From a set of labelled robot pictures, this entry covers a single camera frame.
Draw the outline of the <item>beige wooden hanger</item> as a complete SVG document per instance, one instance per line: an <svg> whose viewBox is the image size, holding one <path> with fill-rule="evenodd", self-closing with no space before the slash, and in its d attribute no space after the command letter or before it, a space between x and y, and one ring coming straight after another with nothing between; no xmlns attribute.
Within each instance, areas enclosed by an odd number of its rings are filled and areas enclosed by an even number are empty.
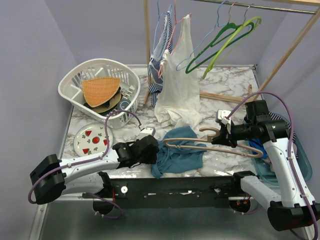
<svg viewBox="0 0 320 240"><path fill-rule="evenodd" d="M188 138L188 137L174 137L174 138L166 138L163 140L163 144L168 148L175 148L175 149L194 149L194 150L205 150L205 151L212 151L212 152L220 152L220 153L227 153L232 155L244 156L244 157L251 157L251 158L261 158L264 153L254 147L238 144L238 148L246 149L248 151L255 152L255 154L245 153L241 151L235 150L227 150L221 148L212 148L207 146L196 146L196 145L182 145L182 144L170 144L170 142L176 141L187 141L187 142L201 142L201 143L211 143L213 139L219 137L221 135L220 130L214 127L202 127L199 129L200 132L204 131L212 131L214 134L207 134L206 138Z"/></svg>

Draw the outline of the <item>teal blue tank top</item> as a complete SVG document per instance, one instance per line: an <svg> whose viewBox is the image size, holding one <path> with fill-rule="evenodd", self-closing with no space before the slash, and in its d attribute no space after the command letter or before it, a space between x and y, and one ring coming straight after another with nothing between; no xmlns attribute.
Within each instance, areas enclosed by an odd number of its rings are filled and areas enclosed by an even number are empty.
<svg viewBox="0 0 320 240"><path fill-rule="evenodd" d="M165 139L170 138L196 138L197 134L190 126L183 126L168 131L162 140L158 140L159 152L156 163L150 167L150 172L156 179L165 173L180 174L203 167L203 155L205 149L192 148L170 148L164 144ZM192 147L206 147L205 144L195 144L194 141L178 140L172 141L174 145L187 145Z"/></svg>

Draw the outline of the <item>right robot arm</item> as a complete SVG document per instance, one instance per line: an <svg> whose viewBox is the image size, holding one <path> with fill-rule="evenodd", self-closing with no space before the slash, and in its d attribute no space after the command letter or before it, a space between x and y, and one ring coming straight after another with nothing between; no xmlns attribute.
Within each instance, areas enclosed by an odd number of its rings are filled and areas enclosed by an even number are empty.
<svg viewBox="0 0 320 240"><path fill-rule="evenodd" d="M264 185L252 173L243 173L230 183L230 191L241 196L248 193L267 212L269 222L277 231L317 225L320 205L310 192L298 165L292 138L293 125L283 119L272 119L265 100L248 102L243 124L234 124L231 112L218 110L215 120L220 135L212 144L239 146L238 141L259 140L275 172L280 193Z"/></svg>

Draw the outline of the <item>white tank top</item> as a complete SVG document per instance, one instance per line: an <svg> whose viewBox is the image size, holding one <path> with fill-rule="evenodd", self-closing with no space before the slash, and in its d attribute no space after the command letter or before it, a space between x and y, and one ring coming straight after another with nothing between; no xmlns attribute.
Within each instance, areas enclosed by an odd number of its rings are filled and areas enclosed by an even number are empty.
<svg viewBox="0 0 320 240"><path fill-rule="evenodd" d="M197 71L185 73L176 70L179 63L188 65L193 54L191 17L186 15L181 22L179 41L170 53L165 50L161 60L163 87L157 96L154 115L163 126L175 128L189 126L196 133L203 118L200 113L200 85Z"/></svg>

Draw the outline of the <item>dark green plastic hanger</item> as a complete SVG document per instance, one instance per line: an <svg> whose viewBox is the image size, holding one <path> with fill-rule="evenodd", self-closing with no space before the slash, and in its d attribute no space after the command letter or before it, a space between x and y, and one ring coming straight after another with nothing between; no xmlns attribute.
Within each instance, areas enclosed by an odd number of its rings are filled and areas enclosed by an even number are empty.
<svg viewBox="0 0 320 240"><path fill-rule="evenodd" d="M194 50L197 50L202 45L202 43L206 40L206 38L209 37L209 35L211 33L213 33L213 31L216 28L220 28L220 30L217 33L217 35L215 36L215 38L203 50L201 50L197 54L197 56L194 56L194 57L189 56L189 57L187 57L187 58L182 60L182 62L190 60L188 65L182 67L185 70L186 74L191 73L192 71L194 71L195 69L200 67L202 64L204 64L206 61L208 61L208 60L212 61L213 55L218 50L210 52L207 55L205 55L204 53L207 51L207 49L215 47L216 45L218 45L223 40L227 41L228 37L234 32L235 29L232 29L232 28L228 29L228 30L224 29L225 30L224 33L221 32L221 30L227 25L227 23L226 24L220 24L220 17L218 16L217 19L216 19L216 23L215 23L213 29L201 40L201 42L194 48Z"/></svg>

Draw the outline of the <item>lime green hanger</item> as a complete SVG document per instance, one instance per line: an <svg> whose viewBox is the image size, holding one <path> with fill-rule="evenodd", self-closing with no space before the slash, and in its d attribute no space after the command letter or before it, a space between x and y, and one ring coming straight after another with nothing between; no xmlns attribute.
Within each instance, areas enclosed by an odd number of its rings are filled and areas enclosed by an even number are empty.
<svg viewBox="0 0 320 240"><path fill-rule="evenodd" d="M252 17L249 20L246 20L246 18L244 18L244 21L242 24L240 25L236 25L235 23L227 23L226 26L223 27L223 29L221 30L222 33L225 32L225 29L234 29L233 33L228 36L228 39L226 40L226 42L222 45L222 47L213 54L213 58L210 62L210 64L208 65L208 67L206 68L204 74L202 75L202 78L204 79L207 74L218 64L220 63L230 52L233 51L234 48L236 48L240 43L243 42L243 40L249 36L253 31L255 31L257 29L257 27L259 27L262 23L262 18L260 16L255 16ZM220 59L219 57L221 56L221 54L227 49L229 48L231 45L235 45L233 46L228 53L226 53L224 56L222 56Z"/></svg>

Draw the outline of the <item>bright blue garment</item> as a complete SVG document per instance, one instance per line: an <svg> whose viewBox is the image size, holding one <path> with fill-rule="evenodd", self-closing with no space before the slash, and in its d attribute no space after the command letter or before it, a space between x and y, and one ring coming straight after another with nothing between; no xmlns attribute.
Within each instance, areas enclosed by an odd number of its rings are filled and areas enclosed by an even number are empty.
<svg viewBox="0 0 320 240"><path fill-rule="evenodd" d="M252 148L262 151L264 156L267 155L267 152L265 151L264 146L259 139L251 139L248 141L248 143Z"/></svg>

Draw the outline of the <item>pink garment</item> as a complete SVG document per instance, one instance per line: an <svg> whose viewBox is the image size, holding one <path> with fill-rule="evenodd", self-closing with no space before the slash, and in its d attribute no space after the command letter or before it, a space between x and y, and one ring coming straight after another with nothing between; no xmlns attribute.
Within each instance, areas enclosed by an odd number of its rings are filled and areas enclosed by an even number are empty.
<svg viewBox="0 0 320 240"><path fill-rule="evenodd" d="M271 159L269 157L267 157L266 159L264 159L264 162L269 165L270 171L274 173L275 169L274 169L274 166L271 162Z"/></svg>

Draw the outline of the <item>black white striped garment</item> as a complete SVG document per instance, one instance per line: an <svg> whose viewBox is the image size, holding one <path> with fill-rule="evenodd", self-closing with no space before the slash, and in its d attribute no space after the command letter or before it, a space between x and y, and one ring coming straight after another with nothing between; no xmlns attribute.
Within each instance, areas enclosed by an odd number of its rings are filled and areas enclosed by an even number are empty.
<svg viewBox="0 0 320 240"><path fill-rule="evenodd" d="M289 139L292 132L292 125L290 121L278 113L270 111L268 114L270 116L271 130L274 136L272 139Z"/></svg>

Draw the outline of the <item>dark plates in basket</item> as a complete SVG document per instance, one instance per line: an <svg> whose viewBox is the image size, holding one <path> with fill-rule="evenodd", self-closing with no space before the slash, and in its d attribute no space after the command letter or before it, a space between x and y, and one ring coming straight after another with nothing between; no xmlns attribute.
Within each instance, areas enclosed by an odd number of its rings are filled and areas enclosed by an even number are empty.
<svg viewBox="0 0 320 240"><path fill-rule="evenodd" d="M88 105L88 103L85 103L84 106L105 117L113 111L125 110L130 103L131 101L123 96L121 93L121 88L119 87L116 94L109 101L97 107L91 107Z"/></svg>

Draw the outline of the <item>watermelon pattern plate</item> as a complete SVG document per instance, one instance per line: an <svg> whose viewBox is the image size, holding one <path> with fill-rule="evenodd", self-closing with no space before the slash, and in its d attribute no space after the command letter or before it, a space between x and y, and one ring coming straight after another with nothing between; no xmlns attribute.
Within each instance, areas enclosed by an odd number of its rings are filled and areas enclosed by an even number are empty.
<svg viewBox="0 0 320 240"><path fill-rule="evenodd" d="M83 126L76 134L73 140L73 148L79 157L100 153L113 145L114 136L109 127L107 127L108 140L106 138L105 126L102 123L90 123Z"/></svg>

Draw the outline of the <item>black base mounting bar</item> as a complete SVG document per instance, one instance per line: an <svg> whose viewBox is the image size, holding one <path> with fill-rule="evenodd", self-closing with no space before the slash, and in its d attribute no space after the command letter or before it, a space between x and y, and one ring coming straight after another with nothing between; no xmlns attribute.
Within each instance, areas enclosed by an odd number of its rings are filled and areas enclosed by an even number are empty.
<svg viewBox="0 0 320 240"><path fill-rule="evenodd" d="M233 176L111 178L97 195L115 199L123 209L228 208L248 197Z"/></svg>

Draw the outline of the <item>orange woven mat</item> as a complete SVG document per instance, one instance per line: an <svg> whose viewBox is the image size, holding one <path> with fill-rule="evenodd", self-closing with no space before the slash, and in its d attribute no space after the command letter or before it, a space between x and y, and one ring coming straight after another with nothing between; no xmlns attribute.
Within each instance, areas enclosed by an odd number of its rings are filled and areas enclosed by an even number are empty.
<svg viewBox="0 0 320 240"><path fill-rule="evenodd" d="M118 91L121 79L117 77L98 77L82 82L83 96L92 108L109 101Z"/></svg>

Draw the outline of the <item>teal plastic bin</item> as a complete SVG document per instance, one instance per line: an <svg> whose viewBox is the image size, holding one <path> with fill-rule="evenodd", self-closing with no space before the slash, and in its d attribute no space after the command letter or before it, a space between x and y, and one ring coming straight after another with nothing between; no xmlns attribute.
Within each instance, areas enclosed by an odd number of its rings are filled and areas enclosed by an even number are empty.
<svg viewBox="0 0 320 240"><path fill-rule="evenodd" d="M307 182L313 174L312 166L309 162L309 159L296 135L296 133L293 133L293 149L294 154L297 160L297 163L300 167L301 173L303 175L304 180ZM266 153L266 156L263 155L260 158L253 158L253 165L256 171L256 175L266 184L270 184L273 186L278 186L278 180L276 177L275 172L270 171L270 166L264 162L264 159L266 159L268 154Z"/></svg>

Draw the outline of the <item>blue striped garment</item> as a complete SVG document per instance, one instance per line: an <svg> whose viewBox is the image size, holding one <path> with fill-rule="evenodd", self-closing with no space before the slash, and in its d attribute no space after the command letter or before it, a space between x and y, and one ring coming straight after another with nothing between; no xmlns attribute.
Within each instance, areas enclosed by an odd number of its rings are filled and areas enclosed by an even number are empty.
<svg viewBox="0 0 320 240"><path fill-rule="evenodd" d="M149 93L151 94L151 106L155 107L158 95L163 89L163 76L159 77L160 63L163 59L163 54L165 50L169 50L171 53L173 50L173 44L169 43L172 32L173 32L173 23L172 23L172 13L171 10L168 10L164 14L164 23L163 31L160 35L158 44L156 45L153 53L150 56L148 70L152 76L152 83L149 86Z"/></svg>

